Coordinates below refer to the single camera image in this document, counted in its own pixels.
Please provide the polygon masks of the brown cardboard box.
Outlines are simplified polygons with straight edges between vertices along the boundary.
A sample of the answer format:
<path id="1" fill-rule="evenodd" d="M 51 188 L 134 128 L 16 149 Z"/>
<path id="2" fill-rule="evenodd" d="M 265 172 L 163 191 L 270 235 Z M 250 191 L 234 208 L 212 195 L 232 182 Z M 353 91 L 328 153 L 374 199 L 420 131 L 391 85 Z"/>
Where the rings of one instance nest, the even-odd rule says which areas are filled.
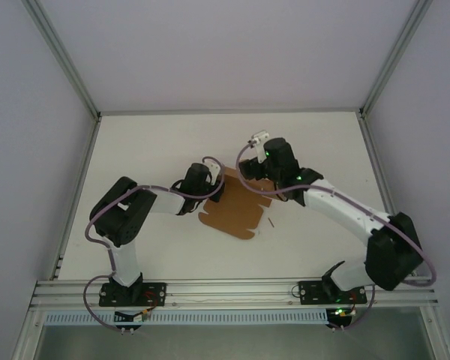
<path id="1" fill-rule="evenodd" d="M 237 239 L 251 240 L 265 209 L 272 204 L 272 198 L 244 187 L 236 169 L 227 167 L 224 178 L 223 193 L 219 201 L 208 199 L 198 214 L 199 221 Z"/>

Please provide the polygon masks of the grey metal panel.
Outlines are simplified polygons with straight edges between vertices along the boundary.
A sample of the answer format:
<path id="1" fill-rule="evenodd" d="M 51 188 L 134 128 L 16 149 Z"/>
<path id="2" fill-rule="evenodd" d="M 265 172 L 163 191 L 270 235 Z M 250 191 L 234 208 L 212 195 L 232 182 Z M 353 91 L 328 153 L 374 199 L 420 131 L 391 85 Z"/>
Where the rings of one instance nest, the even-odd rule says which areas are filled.
<path id="1" fill-rule="evenodd" d="M 435 360 L 423 336 L 325 326 L 150 326 L 120 335 L 101 327 L 47 326 L 34 360 Z"/>

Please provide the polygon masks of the aluminium table edge rail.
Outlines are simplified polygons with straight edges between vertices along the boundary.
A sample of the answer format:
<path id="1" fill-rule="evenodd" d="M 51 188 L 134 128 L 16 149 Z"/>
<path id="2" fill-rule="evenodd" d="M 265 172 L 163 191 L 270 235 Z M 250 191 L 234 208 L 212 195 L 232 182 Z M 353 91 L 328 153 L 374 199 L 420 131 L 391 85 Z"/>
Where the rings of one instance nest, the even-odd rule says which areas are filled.
<path id="1" fill-rule="evenodd" d="M 101 114 L 93 121 L 91 132 L 88 136 L 85 152 L 83 154 L 82 160 L 79 165 L 79 172 L 76 178 L 75 185 L 73 186 L 72 197 L 70 199 L 70 204 L 66 208 L 66 217 L 61 229 L 58 232 L 58 244 L 52 253 L 51 263 L 47 270 L 46 279 L 48 281 L 53 281 L 56 278 L 56 270 L 59 267 L 59 262 L 62 260 L 63 254 L 66 251 L 68 244 L 68 239 L 71 234 L 71 229 L 74 223 L 74 219 L 77 213 L 78 205 L 80 202 L 80 197 L 83 192 L 83 185 L 86 180 L 86 174 L 88 172 L 89 163 L 92 158 L 92 154 L 95 148 L 95 143 L 98 137 L 98 133 L 101 126 Z"/>
<path id="2" fill-rule="evenodd" d="M 410 285 L 407 273 L 411 272 L 422 258 L 417 253 L 421 249 L 411 218 L 403 212 L 393 211 L 386 193 L 385 178 L 365 120 L 359 116 L 358 124 L 364 136 L 374 175 L 382 196 L 384 211 L 370 207 L 366 214 L 377 225 L 371 230 L 367 240 L 364 260 L 365 271 L 370 279 L 384 290 L 391 291 L 398 284 Z"/>
<path id="3" fill-rule="evenodd" d="M 250 108 L 250 109 L 169 109 L 169 110 L 123 110 L 103 111 L 105 116 L 165 116 L 201 114 L 254 114 L 254 113 L 359 113 L 359 107 L 318 107 L 318 108 Z"/>

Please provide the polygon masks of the aluminium mounting rail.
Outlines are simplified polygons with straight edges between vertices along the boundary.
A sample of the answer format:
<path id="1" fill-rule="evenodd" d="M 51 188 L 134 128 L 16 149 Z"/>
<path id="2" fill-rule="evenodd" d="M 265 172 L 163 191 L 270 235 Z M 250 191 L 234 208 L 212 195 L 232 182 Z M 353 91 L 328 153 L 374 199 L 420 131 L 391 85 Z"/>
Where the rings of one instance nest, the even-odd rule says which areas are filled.
<path id="1" fill-rule="evenodd" d="M 238 310 L 300 308 L 297 278 L 166 280 L 162 310 Z M 80 280 L 40 281 L 34 288 L 31 311 L 83 310 Z M 377 289 L 377 308 L 436 307 L 438 297 L 430 287 L 400 285 L 393 292 Z"/>

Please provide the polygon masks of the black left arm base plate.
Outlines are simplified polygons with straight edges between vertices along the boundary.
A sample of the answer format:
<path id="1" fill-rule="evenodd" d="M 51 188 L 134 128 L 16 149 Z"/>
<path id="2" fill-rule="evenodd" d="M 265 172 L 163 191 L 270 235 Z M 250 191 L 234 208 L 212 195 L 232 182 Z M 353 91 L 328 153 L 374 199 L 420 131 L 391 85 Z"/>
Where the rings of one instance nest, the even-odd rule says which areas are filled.
<path id="1" fill-rule="evenodd" d="M 167 295 L 165 283 L 135 283 L 130 287 L 105 283 L 99 292 L 100 307 L 163 307 Z"/>

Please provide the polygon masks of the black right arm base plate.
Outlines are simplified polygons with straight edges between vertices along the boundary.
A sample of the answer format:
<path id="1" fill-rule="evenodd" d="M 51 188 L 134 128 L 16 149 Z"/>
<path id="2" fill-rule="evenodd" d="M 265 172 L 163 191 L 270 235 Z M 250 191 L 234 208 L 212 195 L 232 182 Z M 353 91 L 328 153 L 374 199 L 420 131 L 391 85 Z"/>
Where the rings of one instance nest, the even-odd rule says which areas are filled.
<path id="1" fill-rule="evenodd" d="M 343 291 L 334 283 L 321 280 L 299 281 L 298 293 L 302 305 L 364 305 L 368 302 L 364 287 Z"/>

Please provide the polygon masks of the aluminium frame post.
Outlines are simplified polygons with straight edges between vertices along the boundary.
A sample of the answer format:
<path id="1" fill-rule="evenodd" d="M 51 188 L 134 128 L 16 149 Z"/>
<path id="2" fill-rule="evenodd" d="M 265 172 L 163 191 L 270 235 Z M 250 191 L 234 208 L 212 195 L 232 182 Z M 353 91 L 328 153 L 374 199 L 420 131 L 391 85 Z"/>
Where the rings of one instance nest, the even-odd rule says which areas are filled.
<path id="1" fill-rule="evenodd" d="M 388 55 L 385 57 L 385 60 L 379 69 L 379 73 L 373 81 L 370 91 L 367 93 L 363 105 L 360 107 L 360 114 L 363 119 L 366 119 L 367 116 L 371 114 L 371 111 L 379 100 L 380 95 L 383 93 L 383 90 L 388 84 L 433 2 L 434 0 L 414 1 L 411 11 L 407 15 L 404 24 L 401 26 L 398 36 L 392 44 Z"/>
<path id="2" fill-rule="evenodd" d="M 60 66 L 62 72 L 73 87 L 78 98 L 86 108 L 88 114 L 94 122 L 100 121 L 100 111 L 92 99 L 83 78 L 80 76 L 72 58 L 70 57 L 65 45 L 63 44 L 59 33 L 56 31 L 52 20 L 47 14 L 41 0 L 20 0 L 27 10 L 35 27 L 40 32 L 46 45 L 53 54 L 55 60 Z"/>

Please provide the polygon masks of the aluminium frame leg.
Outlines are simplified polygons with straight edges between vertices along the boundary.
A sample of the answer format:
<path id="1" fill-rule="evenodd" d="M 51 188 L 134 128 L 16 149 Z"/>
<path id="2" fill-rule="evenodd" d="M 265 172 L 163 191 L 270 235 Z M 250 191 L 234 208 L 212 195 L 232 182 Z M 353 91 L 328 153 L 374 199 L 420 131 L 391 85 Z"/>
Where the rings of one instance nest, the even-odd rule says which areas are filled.
<path id="1" fill-rule="evenodd" d="M 43 313 L 29 310 L 22 324 L 11 360 L 34 360 L 43 326 Z"/>
<path id="2" fill-rule="evenodd" d="M 435 360 L 450 360 L 448 346 L 443 337 L 437 312 L 434 307 L 420 307 L 427 338 Z"/>

